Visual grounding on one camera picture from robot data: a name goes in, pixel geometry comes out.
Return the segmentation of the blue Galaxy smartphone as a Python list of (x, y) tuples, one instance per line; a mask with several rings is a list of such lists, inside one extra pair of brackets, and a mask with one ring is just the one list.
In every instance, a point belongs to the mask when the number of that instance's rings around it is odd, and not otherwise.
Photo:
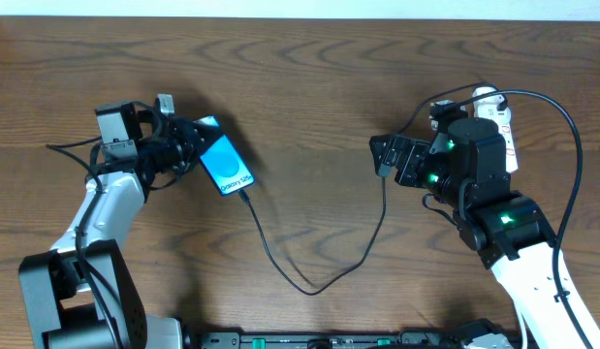
[(218, 192), (228, 196), (255, 182), (235, 146), (214, 116), (194, 122), (203, 142), (199, 160)]

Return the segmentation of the white power strip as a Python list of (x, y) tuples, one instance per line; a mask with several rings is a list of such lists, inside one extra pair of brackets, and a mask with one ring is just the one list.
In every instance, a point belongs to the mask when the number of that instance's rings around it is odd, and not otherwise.
[(518, 168), (518, 160), (515, 150), (515, 143), (512, 135), (511, 128), (511, 118), (512, 113), (511, 110), (506, 107), (504, 110), (500, 111), (498, 109), (497, 104), (489, 104), (489, 103), (477, 103), (474, 105), (475, 116), (477, 118), (485, 118), (492, 120), (498, 126), (498, 132), (503, 137), (505, 141), (505, 163), (506, 163), (506, 171), (511, 174), (515, 172)]

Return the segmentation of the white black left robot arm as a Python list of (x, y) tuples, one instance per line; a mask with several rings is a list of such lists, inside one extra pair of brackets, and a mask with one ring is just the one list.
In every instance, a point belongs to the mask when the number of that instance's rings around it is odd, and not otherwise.
[(161, 94), (95, 110), (86, 195), (73, 222), (49, 251), (18, 269), (33, 344), (37, 348), (194, 348), (178, 318), (145, 312), (121, 250), (132, 223), (154, 191), (157, 174), (191, 172), (221, 136), (214, 117), (190, 120)]

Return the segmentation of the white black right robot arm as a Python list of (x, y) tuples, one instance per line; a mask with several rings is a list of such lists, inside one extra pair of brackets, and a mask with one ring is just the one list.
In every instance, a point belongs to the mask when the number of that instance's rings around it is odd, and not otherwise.
[(512, 299), (541, 348), (600, 348), (600, 328), (556, 252), (542, 209), (510, 188), (498, 125), (459, 118), (431, 142), (401, 134), (373, 136), (375, 172), (396, 169), (401, 186), (425, 188), (453, 210), (460, 238)]

